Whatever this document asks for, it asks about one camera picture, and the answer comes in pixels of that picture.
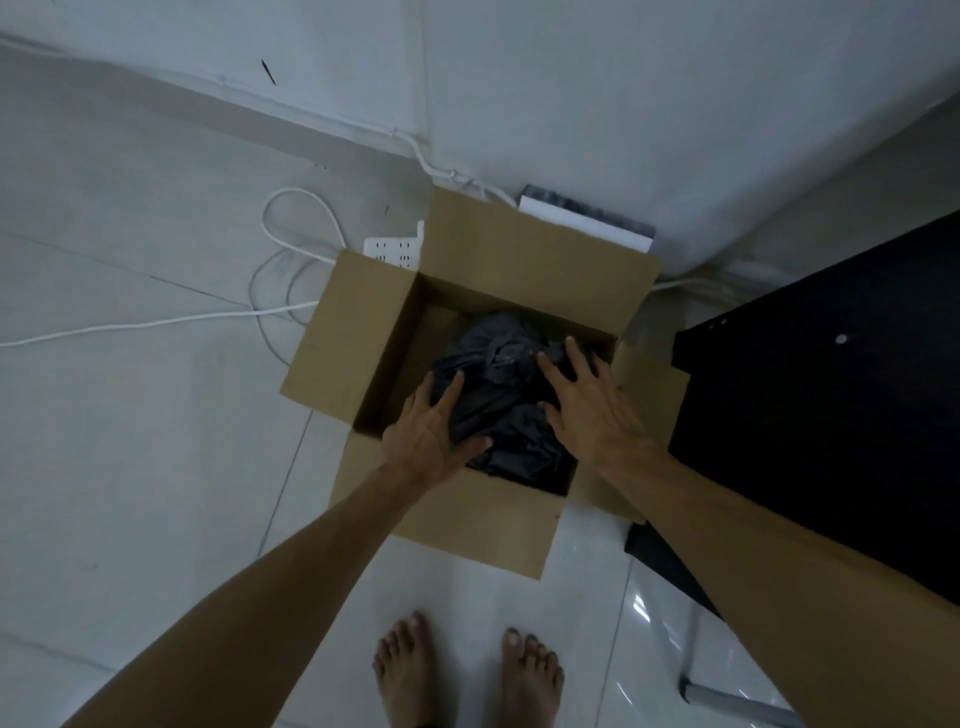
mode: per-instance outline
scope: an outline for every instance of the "open cardboard box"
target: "open cardboard box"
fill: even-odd
[[[380,460],[380,437],[431,363],[477,314],[509,309],[548,337],[574,335],[612,361],[650,433],[667,445],[687,375],[619,342],[659,261],[508,207],[435,188],[420,269],[343,253],[281,393],[349,423],[330,503]],[[427,494],[395,534],[540,578],[567,498],[643,517],[584,466],[556,490],[464,469]]]

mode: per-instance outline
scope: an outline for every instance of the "white power cord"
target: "white power cord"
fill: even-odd
[[[106,62],[106,63],[115,64],[115,65],[125,65],[125,64],[123,64],[123,63],[118,63],[117,61],[111,61],[111,60],[109,60],[109,59],[99,59],[99,58],[90,57],[90,56],[73,55],[73,54],[70,54],[70,53],[67,53],[67,52],[62,52],[62,51],[60,51],[60,50],[58,50],[58,49],[55,49],[55,48],[48,48],[48,47],[43,46],[43,45],[40,45],[40,44],[34,44],[34,43],[30,42],[30,41],[20,40],[20,39],[18,39],[18,38],[14,38],[14,37],[11,37],[11,36],[7,36],[7,35],[5,35],[5,34],[0,34],[0,45],[8,46],[8,47],[14,48],[14,49],[16,49],[16,50],[24,51],[24,52],[26,52],[26,53],[31,53],[31,54],[34,54],[34,55],[37,55],[37,56],[42,56],[42,57],[44,57],[44,58],[74,59],[74,60],[80,60],[80,61]],[[133,70],[146,71],[146,72],[149,72],[149,73],[157,73],[157,71],[158,71],[158,69],[155,69],[155,68],[145,68],[145,67],[139,66],[139,65],[137,65],[137,64],[127,64],[127,67],[129,67],[129,68],[131,68],[131,69],[133,69]],[[222,79],[211,79],[211,78],[207,78],[207,77],[205,77],[205,76],[195,75],[195,74],[191,74],[191,73],[182,73],[182,72],[179,72],[179,71],[175,71],[175,72],[173,72],[173,73],[179,74],[179,75],[182,75],[182,76],[186,76],[186,77],[192,77],[192,78],[195,78],[195,79],[200,79],[200,80],[205,81],[205,82],[208,82],[208,83],[215,83],[215,84],[217,84],[217,85],[225,85]],[[338,117],[338,116],[334,116],[334,115],[331,115],[331,114],[319,114],[319,115],[326,116],[327,118],[329,118],[329,119],[331,119],[331,120],[334,120],[334,121],[337,121],[337,122],[340,122],[340,123],[343,123],[343,124],[347,124],[347,125],[350,125],[350,126],[354,126],[354,127],[361,128],[361,129],[366,129],[366,130],[368,130],[368,131],[372,131],[372,132],[376,132],[376,133],[383,133],[383,134],[388,135],[388,136],[396,137],[396,138],[398,138],[398,139],[406,142],[407,144],[409,144],[409,145],[411,146],[411,148],[412,148],[413,151],[414,151],[414,155],[415,155],[416,158],[417,158],[417,161],[420,163],[420,167],[422,167],[422,168],[423,168],[423,171],[424,171],[426,174],[428,174],[430,177],[436,177],[436,178],[442,178],[442,179],[445,179],[445,180],[450,180],[450,181],[453,182],[454,184],[459,184],[459,185],[461,185],[461,186],[468,186],[468,185],[471,185],[471,184],[472,184],[472,185],[474,185],[475,187],[477,187],[477,189],[480,191],[480,195],[481,195],[484,199],[487,198],[487,192],[490,192],[492,195],[494,195],[495,197],[497,197],[498,199],[500,199],[500,200],[501,200],[503,203],[505,203],[506,205],[508,205],[508,206],[510,206],[510,207],[513,207],[513,208],[516,208],[516,207],[517,207],[516,200],[514,200],[510,195],[508,195],[506,192],[504,192],[504,191],[503,191],[502,189],[500,189],[499,187],[496,187],[496,186],[494,186],[494,185],[492,185],[492,184],[485,184],[485,183],[483,183],[482,181],[480,181],[480,180],[478,180],[478,179],[476,179],[476,178],[474,178],[474,177],[471,177],[471,176],[469,176],[469,175],[465,175],[465,174],[463,174],[463,173],[461,173],[461,172],[457,172],[455,169],[442,169],[442,168],[440,168],[440,167],[436,167],[436,166],[434,166],[433,164],[431,164],[431,163],[427,160],[426,156],[423,154],[423,149],[422,149],[421,146],[420,146],[420,142],[419,142],[414,136],[412,136],[411,134],[408,134],[407,132],[402,132],[401,130],[396,129],[396,128],[394,128],[394,129],[388,129],[387,127],[381,127],[381,126],[376,125],[376,124],[370,124],[370,123],[367,123],[367,122],[361,122],[361,121],[355,120],[355,119],[347,119],[347,118],[344,118],[344,117]],[[280,356],[279,353],[277,353],[277,351],[274,349],[273,345],[270,343],[270,340],[267,338],[267,334],[266,334],[266,332],[264,331],[263,325],[262,325],[261,322],[260,322],[260,317],[262,317],[262,316],[270,316],[270,315],[280,314],[280,313],[287,313],[287,314],[290,315],[290,319],[291,319],[292,321],[294,321],[295,323],[299,324],[300,326],[306,326],[306,323],[303,322],[303,321],[300,321],[299,319],[297,319],[296,317],[294,317],[292,312],[293,312],[293,311],[296,311],[296,310],[299,310],[299,309],[301,309],[301,308],[309,308],[309,307],[311,307],[311,306],[315,306],[315,305],[317,305],[317,303],[319,303],[319,301],[310,301],[310,302],[306,302],[306,303],[290,303],[290,292],[291,292],[291,290],[292,290],[292,288],[293,288],[293,286],[294,286],[294,283],[297,282],[297,279],[300,277],[300,275],[303,273],[303,271],[305,271],[306,268],[308,268],[308,267],[309,267],[311,264],[313,264],[313,263],[322,262],[322,263],[326,263],[326,264],[331,265],[331,266],[336,263],[336,258],[335,258],[335,257],[330,257],[329,255],[320,255],[320,254],[317,254],[317,253],[313,253],[312,251],[305,250],[304,248],[301,248],[301,247],[299,247],[299,246],[293,245],[292,243],[289,243],[289,242],[287,242],[286,240],[283,240],[282,238],[274,235],[274,234],[270,231],[269,227],[267,226],[267,212],[268,212],[268,210],[270,209],[270,205],[274,202],[274,200],[276,200],[276,198],[280,197],[281,195],[291,194],[291,193],[293,193],[293,194],[306,195],[306,196],[309,197],[310,199],[312,199],[312,200],[314,200],[315,202],[317,202],[318,204],[320,204],[320,206],[321,206],[321,207],[326,211],[326,213],[329,215],[330,220],[333,222],[333,227],[334,227],[334,229],[335,229],[336,232],[337,232],[337,238],[338,238],[338,242],[340,243],[340,247],[341,247],[343,250],[346,250],[346,249],[348,248],[347,240],[344,238],[344,233],[343,233],[343,230],[342,230],[341,227],[340,227],[340,222],[337,220],[337,216],[334,214],[333,209],[330,207],[330,205],[328,205],[328,204],[326,203],[326,200],[324,200],[322,197],[320,197],[320,195],[317,195],[316,193],[311,192],[310,190],[307,190],[307,189],[303,189],[303,188],[301,188],[301,187],[282,187],[282,188],[280,188],[279,190],[277,190],[276,192],[274,192],[274,193],[270,196],[270,198],[267,200],[266,204],[265,204],[264,207],[263,207],[263,212],[262,212],[261,215],[260,215],[260,228],[263,229],[263,232],[264,232],[264,234],[265,234],[267,237],[269,237],[271,240],[273,240],[275,243],[277,243],[277,245],[279,245],[281,248],[285,249],[286,251],[291,251],[291,252],[293,252],[293,253],[297,253],[297,254],[300,254],[300,255],[305,255],[306,257],[310,258],[310,259],[309,259],[306,263],[304,263],[304,264],[298,269],[298,271],[291,277],[291,280],[290,280],[289,284],[287,285],[286,305],[278,306],[278,307],[276,307],[276,308],[257,309],[257,308],[256,308],[256,305],[255,305],[255,303],[254,303],[254,301],[253,301],[253,294],[252,294],[253,284],[254,284],[254,281],[256,280],[257,275],[259,275],[259,273],[260,273],[271,261],[273,261],[274,259],[276,259],[278,255],[282,255],[283,252],[284,252],[284,251],[279,251],[279,252],[271,255],[269,258],[267,258],[267,259],[266,259],[263,263],[261,263],[261,264],[256,268],[256,270],[253,272],[253,275],[251,276],[251,279],[250,279],[250,282],[249,282],[248,288],[247,288],[248,298],[250,299],[250,305],[251,305],[251,310],[249,310],[249,311],[222,311],[222,312],[217,312],[217,313],[202,313],[202,314],[196,314],[196,315],[193,315],[193,316],[179,316],[178,318],[173,318],[173,319],[161,319],[161,320],[159,320],[159,321],[150,321],[150,322],[145,322],[145,323],[142,323],[142,324],[104,324],[104,325],[100,325],[100,326],[92,326],[92,327],[84,327],[84,328],[74,328],[74,329],[69,330],[69,331],[58,331],[58,332],[56,332],[56,333],[48,333],[48,334],[43,334],[43,335],[40,335],[40,336],[33,336],[33,337],[31,337],[31,338],[28,338],[28,339],[19,339],[19,340],[17,340],[17,341],[0,342],[0,348],[25,346],[25,345],[27,345],[27,344],[36,344],[36,343],[41,342],[41,341],[51,341],[51,340],[53,340],[53,339],[60,339],[60,338],[66,337],[66,336],[77,336],[77,335],[84,334],[84,333],[92,333],[92,332],[94,332],[94,331],[114,331],[114,330],[118,330],[118,329],[127,329],[127,328],[153,328],[153,327],[159,327],[159,326],[166,326],[166,325],[168,325],[168,324],[181,324],[181,323],[185,323],[185,322],[189,322],[189,321],[203,321],[203,320],[206,320],[206,319],[225,319],[225,318],[233,318],[233,317],[238,317],[238,316],[253,316],[254,320],[256,321],[257,327],[258,327],[259,330],[260,330],[260,335],[262,336],[264,343],[267,345],[267,348],[270,350],[270,352],[271,352],[279,361],[281,361],[282,363],[284,363],[284,364],[286,364],[286,365],[289,366],[290,362],[288,362],[286,359],[284,359],[282,356]],[[712,280],[708,280],[708,279],[678,279],[678,280],[668,280],[668,281],[663,281],[663,282],[660,282],[660,283],[656,283],[656,284],[651,288],[651,290],[652,290],[652,291],[660,291],[660,290],[664,290],[664,289],[667,289],[667,288],[674,288],[674,287],[679,287],[679,286],[694,286],[694,287],[695,287],[695,286],[704,286],[704,287],[717,288],[717,289],[720,289],[720,290],[724,293],[724,295],[728,296],[730,299],[732,299],[734,302],[736,302],[736,296],[735,296],[734,293],[731,291],[731,289],[727,288],[727,286],[724,286],[723,284],[720,284],[720,283],[717,283],[716,281],[712,281]]]
[[[58,331],[57,333],[45,333],[42,336],[33,336],[29,339],[20,339],[19,341],[5,341],[0,343],[3,347],[19,347],[24,344],[35,344],[39,341],[51,341],[61,339],[64,336],[76,336],[81,333],[91,333],[93,331],[116,331],[121,328],[153,328],[162,327],[167,324],[182,324],[187,321],[201,321],[203,319],[229,319],[235,316],[269,316],[274,313],[283,313],[284,311],[293,311],[298,308],[307,308],[317,305],[318,302],[310,301],[308,303],[295,303],[294,305],[282,305],[277,308],[267,308],[260,311],[218,311],[217,313],[197,313],[193,316],[179,316],[176,319],[161,319],[160,321],[148,321],[144,324],[103,324],[95,327],[74,328],[71,331]]]

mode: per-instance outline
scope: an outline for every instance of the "electrical cord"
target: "electrical cord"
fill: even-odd
[[[175,319],[161,319],[160,321],[148,321],[143,324],[101,324],[95,327],[74,328],[70,331],[58,331],[57,333],[45,333],[42,336],[33,336],[29,339],[19,339],[18,341],[0,342],[0,348],[20,347],[25,344],[35,344],[40,341],[52,341],[61,339],[64,336],[76,336],[82,333],[91,333],[93,331],[116,331],[122,328],[153,328],[167,326],[168,324],[182,324],[187,321],[201,321],[203,319],[229,319],[237,316],[269,316],[283,311],[293,311],[298,308],[308,308],[317,305],[317,301],[307,303],[295,303],[294,305],[282,305],[277,308],[266,308],[260,311],[218,311],[217,313],[198,313],[192,316],[178,316]]]
[[[93,56],[75,55],[75,54],[71,54],[71,53],[69,53],[69,52],[61,51],[61,50],[59,50],[59,49],[57,49],[57,48],[45,46],[45,45],[40,44],[40,43],[33,43],[33,42],[31,42],[31,41],[24,40],[24,39],[20,39],[20,38],[14,37],[14,36],[9,36],[9,35],[3,34],[3,33],[0,33],[0,45],[2,45],[2,46],[8,46],[8,47],[14,48],[14,49],[16,49],[16,50],[23,51],[23,52],[26,52],[26,53],[30,53],[30,54],[33,54],[33,55],[36,55],[36,56],[42,56],[42,57],[44,57],[44,58],[64,59],[64,60],[78,60],[78,61],[93,61],[93,62],[105,62],[105,63],[114,64],[114,65],[126,66],[126,67],[128,67],[128,68],[130,68],[130,69],[132,69],[132,70],[135,70],[135,71],[147,72],[147,73],[151,73],[151,74],[156,74],[156,73],[168,73],[168,74],[173,74],[173,75],[180,75],[180,76],[183,76],[183,77],[185,77],[185,78],[197,79],[197,80],[204,81],[204,82],[207,82],[207,83],[214,83],[214,84],[216,84],[216,85],[228,87],[228,85],[226,84],[226,82],[225,82],[224,79],[222,79],[222,78],[214,79],[214,78],[210,78],[210,77],[206,77],[206,76],[198,75],[198,74],[193,74],[193,73],[184,73],[184,72],[181,72],[181,71],[166,71],[166,70],[164,70],[164,69],[157,69],[157,68],[142,66],[142,65],[139,65],[139,64],[136,64],[136,63],[123,63],[123,62],[118,62],[118,61],[112,61],[112,60],[106,59],[106,58],[96,58],[96,57],[93,57]],[[240,84],[234,84],[234,85],[235,85],[239,90],[245,90],[245,91],[252,92],[252,93],[258,93],[258,91],[257,91],[256,89],[246,89],[246,88],[243,87],[243,85],[240,85]],[[346,125],[349,125],[349,126],[352,126],[352,127],[356,127],[356,128],[360,128],[360,129],[365,129],[365,130],[368,130],[368,131],[371,131],[371,132],[375,132],[375,133],[382,133],[382,134],[385,134],[385,135],[388,135],[388,136],[391,136],[391,137],[395,137],[395,138],[397,138],[397,139],[400,139],[401,141],[405,142],[406,144],[408,144],[408,145],[413,149],[414,155],[415,155],[415,157],[417,158],[417,162],[420,164],[420,167],[421,167],[421,168],[423,169],[423,171],[424,171],[427,175],[429,175],[430,177],[441,178],[441,179],[449,180],[449,181],[452,182],[453,184],[459,185],[461,189],[464,189],[464,188],[466,188],[466,187],[468,187],[468,186],[470,186],[470,185],[473,185],[473,186],[475,186],[475,187],[479,190],[480,195],[481,195],[481,197],[483,197],[483,199],[485,199],[485,200],[487,199],[487,193],[489,192],[489,193],[491,193],[494,197],[498,198],[498,199],[499,199],[501,202],[503,202],[504,204],[506,204],[506,205],[508,205],[508,206],[510,206],[510,207],[512,207],[512,208],[514,208],[514,209],[517,208],[516,200],[514,200],[510,195],[508,195],[506,192],[504,192],[504,191],[503,191],[502,189],[500,189],[499,187],[496,187],[496,186],[494,186],[494,185],[492,185],[492,184],[485,184],[484,182],[476,179],[475,177],[471,177],[471,176],[469,176],[469,175],[465,175],[465,174],[463,174],[463,173],[461,173],[461,172],[458,172],[458,171],[455,170],[455,169],[442,169],[441,167],[436,167],[436,166],[434,166],[433,164],[431,164],[431,163],[427,160],[426,156],[424,155],[423,149],[422,149],[422,147],[420,146],[420,142],[419,142],[414,136],[412,136],[411,134],[409,134],[409,133],[407,133],[407,132],[403,132],[403,131],[401,131],[401,130],[399,130],[399,129],[397,129],[397,128],[382,127],[382,126],[379,126],[379,125],[376,125],[376,124],[370,124],[370,123],[368,123],[368,122],[359,121],[359,120],[357,120],[357,119],[348,119],[348,118],[345,118],[345,117],[340,117],[340,116],[336,116],[336,115],[328,114],[328,113],[318,113],[318,115],[319,115],[319,116],[322,116],[322,117],[325,117],[325,118],[327,118],[327,119],[329,119],[329,120],[336,121],[336,122],[341,123],[341,124],[346,124]],[[317,305],[317,303],[319,303],[319,302],[318,302],[318,301],[311,301],[311,302],[306,302],[306,303],[290,303],[290,296],[291,296],[291,291],[292,291],[292,289],[293,289],[293,286],[294,286],[294,284],[297,282],[297,280],[300,278],[300,276],[303,274],[303,272],[304,272],[307,268],[309,268],[311,265],[313,265],[313,264],[315,264],[315,263],[317,263],[317,262],[322,262],[322,263],[325,263],[325,264],[327,264],[327,265],[332,266],[332,265],[335,265],[335,264],[336,264],[336,257],[332,257],[332,256],[330,256],[330,255],[321,255],[321,254],[319,254],[319,253],[314,253],[314,252],[312,252],[312,251],[308,251],[308,250],[306,250],[306,249],[304,249],[304,248],[302,248],[302,247],[300,247],[300,246],[296,246],[296,245],[294,245],[294,244],[292,244],[292,243],[290,243],[290,242],[282,239],[281,237],[279,237],[278,235],[275,235],[275,234],[270,230],[269,226],[267,225],[267,213],[268,213],[268,211],[270,210],[270,206],[273,204],[273,202],[274,202],[278,197],[280,197],[280,196],[282,196],[282,195],[285,195],[285,194],[300,194],[300,195],[305,195],[305,196],[309,197],[310,199],[314,200],[316,203],[318,203],[318,204],[324,209],[324,211],[325,211],[325,212],[327,213],[327,215],[329,216],[331,222],[333,223],[333,228],[336,230],[337,239],[338,239],[337,241],[338,241],[338,243],[340,244],[341,250],[347,250],[347,249],[348,249],[347,240],[344,238],[344,233],[343,233],[343,230],[342,230],[341,227],[340,227],[340,222],[339,222],[339,220],[337,220],[337,216],[336,216],[336,214],[333,212],[333,209],[330,207],[330,205],[328,205],[328,204],[326,203],[326,200],[324,200],[322,197],[320,197],[320,195],[318,195],[318,194],[316,194],[316,193],[314,193],[314,192],[311,192],[310,190],[303,189],[302,187],[281,187],[280,189],[278,189],[277,191],[275,191],[275,192],[270,196],[270,198],[267,200],[266,204],[264,205],[263,211],[262,211],[262,213],[261,213],[261,215],[260,215],[260,228],[263,230],[263,233],[264,233],[268,238],[270,238],[274,243],[276,243],[278,246],[280,246],[280,247],[283,248],[284,250],[277,251],[276,253],[274,253],[273,255],[271,255],[270,257],[268,257],[268,258],[267,258],[266,260],[264,260],[259,266],[257,266],[256,270],[253,271],[253,274],[252,274],[252,276],[251,276],[251,278],[250,278],[250,281],[248,282],[248,285],[247,285],[247,298],[248,298],[248,300],[250,301],[251,310],[249,310],[249,311],[224,311],[224,312],[217,312],[217,313],[196,314],[196,315],[193,315],[193,316],[179,316],[178,318],[162,319],[162,320],[159,320],[159,321],[150,321],[150,322],[141,323],[141,324],[105,324],[105,325],[100,325],[100,326],[92,326],[92,327],[84,327],[84,328],[75,328],[75,329],[72,329],[72,330],[69,330],[69,331],[58,331],[58,332],[56,332],[56,333],[43,334],[43,335],[40,335],[40,336],[34,336],[34,337],[31,337],[31,338],[27,338],[27,339],[20,339],[20,340],[17,340],[17,341],[0,342],[0,348],[9,348],[9,347],[25,346],[25,345],[27,345],[27,344],[35,344],[35,343],[39,343],[39,342],[42,342],[42,341],[52,341],[52,340],[54,340],[54,339],[60,339],[60,338],[64,338],[64,337],[67,337],[67,336],[76,336],[76,335],[85,334],[85,333],[92,333],[92,332],[94,332],[94,331],[112,331],[112,330],[129,329],[129,328],[153,328],[153,327],[158,327],[158,326],[167,326],[167,325],[170,325],[170,324],[180,324],[180,323],[191,322],[191,321],[203,321],[203,320],[206,320],[206,319],[222,319],[222,318],[233,318],[233,317],[239,317],[239,316],[252,316],[253,319],[256,321],[256,325],[257,325],[257,328],[258,328],[258,330],[259,330],[259,332],[260,332],[260,336],[261,336],[261,338],[263,339],[264,344],[267,346],[267,349],[270,350],[270,353],[271,353],[274,357],[276,357],[276,359],[277,359],[278,361],[280,361],[281,363],[289,366],[289,365],[290,365],[290,362],[288,362],[286,359],[284,359],[284,358],[276,351],[276,349],[274,348],[273,344],[270,342],[270,339],[269,339],[269,337],[267,336],[267,333],[266,333],[266,331],[265,331],[264,328],[263,328],[263,324],[262,324],[262,322],[260,321],[260,318],[263,317],[263,316],[269,316],[269,315],[286,313],[287,316],[289,317],[289,320],[290,320],[290,321],[294,322],[295,324],[297,324],[297,325],[299,325],[299,326],[301,326],[301,327],[305,327],[305,326],[306,326],[306,323],[305,323],[304,321],[299,320],[296,316],[294,316],[293,312],[294,312],[294,311],[297,311],[297,310],[300,310],[300,309],[302,309],[302,308],[309,308],[309,307],[311,307],[311,306],[315,306],[315,305]],[[255,284],[255,281],[256,281],[257,276],[259,276],[260,273],[261,273],[271,262],[273,262],[273,261],[276,260],[279,256],[281,256],[281,255],[283,255],[284,253],[287,253],[287,252],[304,255],[304,256],[306,256],[306,257],[308,257],[308,258],[310,258],[310,259],[307,260],[305,263],[303,263],[303,264],[300,266],[300,268],[298,269],[298,271],[291,277],[290,282],[287,284],[286,294],[285,294],[285,296],[284,296],[284,301],[286,302],[286,305],[277,306],[277,307],[275,307],[275,308],[257,309],[257,307],[256,307],[256,302],[255,302],[254,297],[253,297],[253,288],[254,288],[254,284]],[[665,290],[665,289],[668,289],[668,288],[675,288],[675,287],[681,287],[681,286],[689,286],[689,287],[711,287],[711,288],[714,288],[714,289],[717,289],[717,290],[721,291],[721,292],[723,293],[723,295],[727,296],[727,297],[730,298],[732,301],[734,301],[735,303],[737,303],[737,298],[736,298],[736,296],[734,295],[734,293],[731,291],[730,288],[728,288],[727,286],[725,286],[725,285],[723,285],[723,284],[721,284],[721,283],[718,283],[718,282],[716,282],[716,281],[709,280],[709,279],[696,279],[696,278],[694,278],[694,279],[677,279],[677,280],[662,281],[662,282],[660,282],[660,283],[654,284],[654,286],[651,288],[651,291],[661,291],[661,290]]]

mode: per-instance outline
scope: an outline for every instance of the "left hand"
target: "left hand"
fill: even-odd
[[[426,488],[433,488],[453,476],[467,462],[493,444],[489,437],[471,437],[454,445],[450,442],[450,413],[464,388],[464,373],[457,372],[440,401],[430,406],[433,372],[403,403],[403,412],[383,433],[385,464],[401,468],[404,474]]]

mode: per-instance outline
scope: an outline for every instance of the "gray object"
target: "gray object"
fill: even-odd
[[[478,319],[433,364],[436,402],[458,370],[464,391],[450,417],[450,438],[487,435],[493,446],[470,461],[476,470],[560,493],[558,475],[572,456],[557,440],[537,404],[556,394],[537,365],[537,353],[570,372],[563,343],[551,344],[512,313]]]
[[[804,728],[804,722],[793,711],[778,708],[769,703],[761,703],[759,700],[716,691],[713,688],[691,683],[686,678],[680,681],[680,697],[690,705],[702,705],[730,716],[738,716],[778,728]]]

